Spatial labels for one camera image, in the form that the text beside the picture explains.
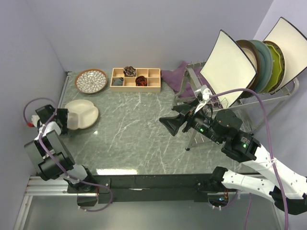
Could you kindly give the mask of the cream divided plate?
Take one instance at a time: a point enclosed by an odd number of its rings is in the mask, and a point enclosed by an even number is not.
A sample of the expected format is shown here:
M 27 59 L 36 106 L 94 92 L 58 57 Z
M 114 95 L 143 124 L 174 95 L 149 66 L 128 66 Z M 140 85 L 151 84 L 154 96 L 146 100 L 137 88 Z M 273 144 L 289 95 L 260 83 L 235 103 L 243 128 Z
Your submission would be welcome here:
M 98 119 L 98 108 L 89 100 L 74 100 L 64 107 L 68 110 L 67 128 L 70 130 L 86 129 Z

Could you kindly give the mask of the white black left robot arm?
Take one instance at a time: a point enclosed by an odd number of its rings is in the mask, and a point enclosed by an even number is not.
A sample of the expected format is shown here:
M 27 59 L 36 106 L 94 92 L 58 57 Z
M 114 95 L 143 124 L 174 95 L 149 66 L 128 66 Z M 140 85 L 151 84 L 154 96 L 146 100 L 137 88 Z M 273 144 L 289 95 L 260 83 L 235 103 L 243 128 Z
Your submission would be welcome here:
M 96 181 L 83 165 L 75 163 L 60 135 L 68 133 L 68 110 L 48 104 L 36 109 L 29 125 L 38 129 L 34 140 L 24 145 L 36 174 L 43 180 L 62 178 L 78 193 L 92 193 Z

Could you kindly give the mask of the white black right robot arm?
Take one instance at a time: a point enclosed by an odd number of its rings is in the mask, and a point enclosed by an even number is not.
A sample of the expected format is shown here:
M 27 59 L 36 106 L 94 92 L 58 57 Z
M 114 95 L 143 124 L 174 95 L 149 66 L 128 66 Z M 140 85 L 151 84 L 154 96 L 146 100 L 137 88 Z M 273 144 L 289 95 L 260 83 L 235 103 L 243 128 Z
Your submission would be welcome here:
M 175 106 L 177 116 L 159 119 L 169 133 L 175 136 L 185 125 L 204 135 L 216 144 L 227 157 L 259 172 L 263 179 L 242 175 L 224 167 L 216 167 L 204 186 L 217 192 L 223 189 L 243 190 L 273 202 L 288 213 L 299 215 L 307 210 L 307 179 L 278 160 L 272 160 L 269 152 L 251 134 L 242 131 L 242 120 L 230 109 L 223 109 L 211 118 L 205 112 L 196 111 L 190 104 Z

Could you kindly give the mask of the white square plate black rim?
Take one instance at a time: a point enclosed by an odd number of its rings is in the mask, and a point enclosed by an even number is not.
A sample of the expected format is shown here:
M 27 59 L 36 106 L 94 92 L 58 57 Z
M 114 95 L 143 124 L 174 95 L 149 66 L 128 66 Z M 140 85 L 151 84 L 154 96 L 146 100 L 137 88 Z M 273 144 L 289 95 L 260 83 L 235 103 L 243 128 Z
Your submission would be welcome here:
M 241 47 L 224 30 L 220 30 L 215 45 L 200 71 L 215 94 L 248 88 L 256 69 Z

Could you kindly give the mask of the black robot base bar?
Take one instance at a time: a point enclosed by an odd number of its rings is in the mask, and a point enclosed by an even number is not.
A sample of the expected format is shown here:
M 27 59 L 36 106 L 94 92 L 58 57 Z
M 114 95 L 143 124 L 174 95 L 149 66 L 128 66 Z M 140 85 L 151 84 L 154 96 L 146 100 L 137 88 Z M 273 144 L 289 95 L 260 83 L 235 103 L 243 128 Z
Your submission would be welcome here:
M 113 191 L 113 202 L 207 202 L 208 194 L 233 192 L 211 180 L 210 174 L 95 175 L 98 184 Z

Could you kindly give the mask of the floral patterned round plate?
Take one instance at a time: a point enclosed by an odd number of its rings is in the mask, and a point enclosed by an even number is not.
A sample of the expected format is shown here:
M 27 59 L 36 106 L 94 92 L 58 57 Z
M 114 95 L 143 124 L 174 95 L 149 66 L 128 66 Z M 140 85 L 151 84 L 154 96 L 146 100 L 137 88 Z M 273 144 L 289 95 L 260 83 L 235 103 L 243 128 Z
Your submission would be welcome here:
M 100 69 L 87 69 L 76 77 L 74 84 L 82 93 L 97 93 L 107 85 L 107 75 Z

